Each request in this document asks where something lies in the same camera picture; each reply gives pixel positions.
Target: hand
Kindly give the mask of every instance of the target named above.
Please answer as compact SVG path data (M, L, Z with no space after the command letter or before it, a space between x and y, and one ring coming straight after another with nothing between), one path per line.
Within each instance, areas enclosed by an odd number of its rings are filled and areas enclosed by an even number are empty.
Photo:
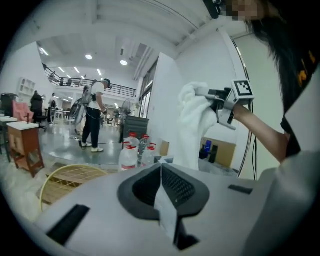
M233 108L233 113L234 113L234 119L237 121L241 121L241 119L251 113L247 108L245 108L242 105L236 104Z

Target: cardboard box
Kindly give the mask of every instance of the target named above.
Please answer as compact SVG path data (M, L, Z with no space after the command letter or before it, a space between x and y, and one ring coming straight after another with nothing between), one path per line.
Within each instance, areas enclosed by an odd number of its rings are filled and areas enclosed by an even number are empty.
M165 157L168 155L168 151L169 151L169 146L170 146L170 142L167 141L162 141L161 142L161 147L160 147L160 156Z
M205 145L207 141L211 141L210 152L212 151L213 146L218 147L215 162L224 166L224 167L229 168L231 166L232 160L234 158L236 145L232 144L232 143L212 139L212 138L203 137L201 139L200 148L202 148L202 146Z

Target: machine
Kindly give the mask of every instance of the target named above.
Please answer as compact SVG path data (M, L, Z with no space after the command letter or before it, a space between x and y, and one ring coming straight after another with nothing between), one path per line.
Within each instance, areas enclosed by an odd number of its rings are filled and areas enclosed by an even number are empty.
M259 181L168 163L107 175L43 212L37 234L51 255L267 255L313 209L319 159L302 153Z
M250 106L255 98L248 79L232 80L231 88L224 90L197 88L195 95L213 101L211 108L217 115L217 122L232 130L236 129L232 126L235 105Z

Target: plastic bottle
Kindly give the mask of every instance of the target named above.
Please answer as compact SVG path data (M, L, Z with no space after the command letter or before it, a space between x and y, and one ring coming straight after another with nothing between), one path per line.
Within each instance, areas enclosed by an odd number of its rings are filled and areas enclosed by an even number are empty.
M136 132L129 132L129 137L125 138L123 140L124 142L129 142L131 146L133 147L139 147L140 141L137 139L137 133Z
M127 171L138 167L138 154L136 147L128 145L120 153L119 172Z
M141 163L142 156L145 149L149 146L149 136L147 134L142 135L140 139L139 150L138 150L138 162Z
M155 163L155 148L148 146L141 159L141 167L151 166Z

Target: white cloth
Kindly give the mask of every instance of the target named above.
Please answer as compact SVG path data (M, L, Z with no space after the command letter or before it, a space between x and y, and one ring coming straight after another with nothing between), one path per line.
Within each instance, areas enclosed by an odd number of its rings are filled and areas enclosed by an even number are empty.
M97 93L101 93L103 94L105 91L105 86L102 82L96 82L93 86L92 86L92 89L91 89L91 94L97 94ZM89 108L92 108L92 109L96 109L96 110L101 110L101 111L104 111L104 109L102 110L97 101L91 101L89 103Z
M206 83L191 82L182 88L178 96L180 116L177 121L177 147L173 163L199 170L199 152L202 137L217 123L217 115L210 108L212 101L196 96L195 89L208 87Z

